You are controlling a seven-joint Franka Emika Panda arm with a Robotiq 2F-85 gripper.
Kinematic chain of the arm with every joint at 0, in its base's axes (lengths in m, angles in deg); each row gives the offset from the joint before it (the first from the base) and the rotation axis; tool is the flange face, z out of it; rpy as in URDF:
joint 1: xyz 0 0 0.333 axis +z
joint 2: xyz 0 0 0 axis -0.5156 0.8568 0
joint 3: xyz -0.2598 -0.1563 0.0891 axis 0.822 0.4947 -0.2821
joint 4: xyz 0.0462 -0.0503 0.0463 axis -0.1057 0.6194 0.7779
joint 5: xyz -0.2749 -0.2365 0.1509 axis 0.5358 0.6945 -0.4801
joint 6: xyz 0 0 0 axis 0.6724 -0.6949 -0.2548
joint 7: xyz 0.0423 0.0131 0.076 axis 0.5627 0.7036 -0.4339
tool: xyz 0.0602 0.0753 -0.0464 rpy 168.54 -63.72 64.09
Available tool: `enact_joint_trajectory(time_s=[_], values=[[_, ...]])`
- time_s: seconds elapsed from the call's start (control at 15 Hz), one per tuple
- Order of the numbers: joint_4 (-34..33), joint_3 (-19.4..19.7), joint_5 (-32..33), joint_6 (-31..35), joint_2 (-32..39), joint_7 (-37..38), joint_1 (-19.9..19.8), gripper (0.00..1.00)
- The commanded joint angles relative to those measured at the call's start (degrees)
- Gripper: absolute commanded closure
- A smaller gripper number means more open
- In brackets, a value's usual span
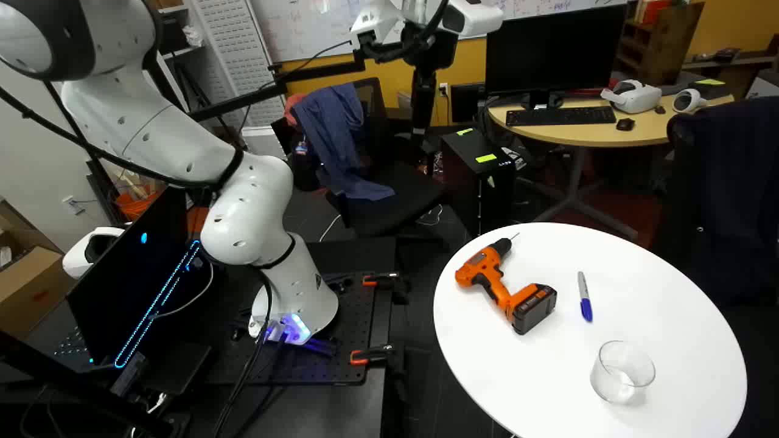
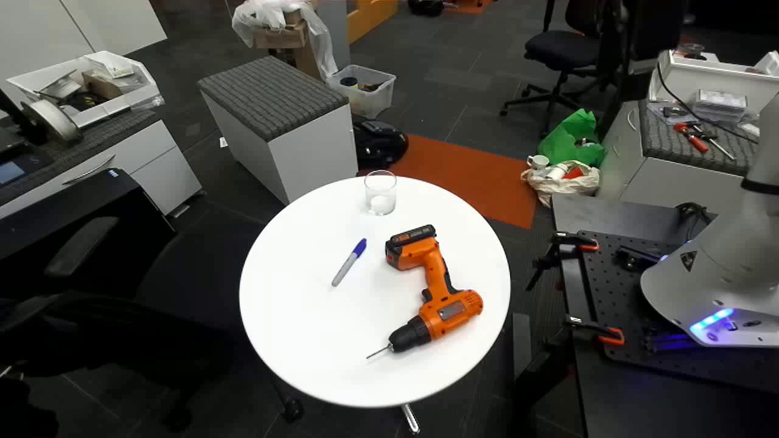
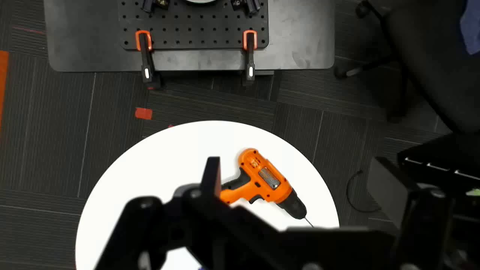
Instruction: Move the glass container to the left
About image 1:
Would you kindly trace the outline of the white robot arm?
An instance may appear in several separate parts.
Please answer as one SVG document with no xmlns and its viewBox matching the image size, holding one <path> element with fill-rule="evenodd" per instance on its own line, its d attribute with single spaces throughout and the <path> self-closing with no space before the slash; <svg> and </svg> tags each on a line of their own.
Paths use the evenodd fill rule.
<svg viewBox="0 0 779 438">
<path fill-rule="evenodd" d="M 283 225 L 292 171 L 278 155 L 239 152 L 166 100 L 143 72 L 155 41 L 158 19 L 146 0 L 0 0 L 0 62 L 57 83 L 90 147 L 213 190 L 205 251 L 269 278 L 249 332 L 259 336 L 276 323 L 283 341 L 301 345 L 337 318 L 338 298 Z"/>
</svg>

